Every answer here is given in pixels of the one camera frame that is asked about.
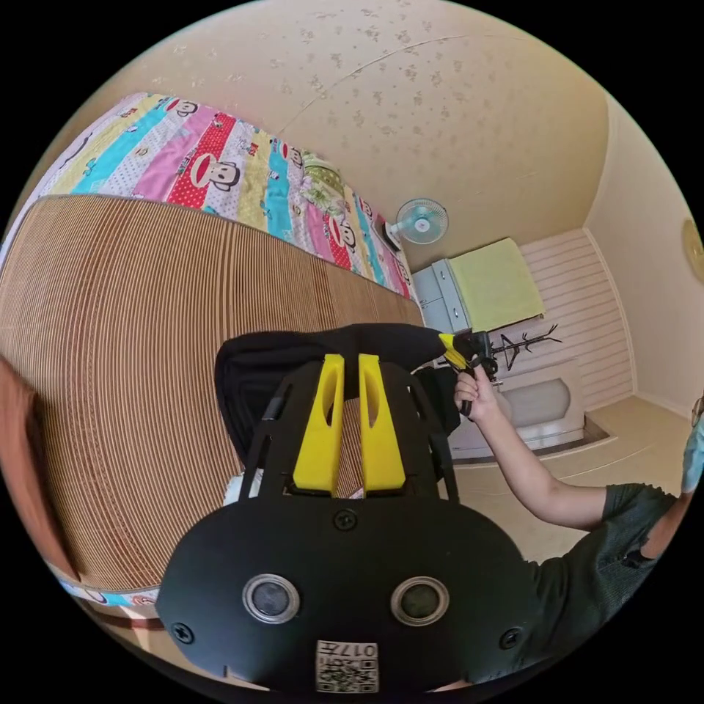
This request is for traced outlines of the person's right hand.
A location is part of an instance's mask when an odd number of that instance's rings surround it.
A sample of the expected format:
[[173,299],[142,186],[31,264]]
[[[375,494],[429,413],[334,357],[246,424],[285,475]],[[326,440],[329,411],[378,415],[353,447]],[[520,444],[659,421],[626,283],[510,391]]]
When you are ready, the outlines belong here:
[[500,412],[491,382],[481,365],[458,374],[454,401],[460,414],[477,425],[495,419]]

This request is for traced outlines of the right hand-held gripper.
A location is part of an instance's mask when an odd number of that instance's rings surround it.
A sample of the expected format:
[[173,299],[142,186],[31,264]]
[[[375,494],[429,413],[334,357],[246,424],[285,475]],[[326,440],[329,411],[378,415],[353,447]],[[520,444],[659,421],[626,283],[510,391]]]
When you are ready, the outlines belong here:
[[491,355],[488,333],[484,331],[466,332],[460,335],[440,333],[439,339],[446,349],[444,359],[451,367],[464,368],[463,371],[465,371],[481,365],[493,387],[497,365]]

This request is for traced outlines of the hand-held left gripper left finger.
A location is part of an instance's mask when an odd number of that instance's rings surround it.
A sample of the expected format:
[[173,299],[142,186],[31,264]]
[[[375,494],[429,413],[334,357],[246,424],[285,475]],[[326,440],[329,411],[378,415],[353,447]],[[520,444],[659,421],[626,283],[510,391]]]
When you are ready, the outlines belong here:
[[333,493],[342,443],[345,360],[328,354],[315,379],[309,418],[293,471],[301,493]]

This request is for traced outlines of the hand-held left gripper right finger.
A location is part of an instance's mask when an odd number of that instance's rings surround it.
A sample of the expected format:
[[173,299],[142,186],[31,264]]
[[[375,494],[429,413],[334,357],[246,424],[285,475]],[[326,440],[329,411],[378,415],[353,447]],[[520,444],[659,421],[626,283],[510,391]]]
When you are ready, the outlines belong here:
[[363,489],[365,493],[398,492],[406,473],[379,357],[361,354],[358,365]]

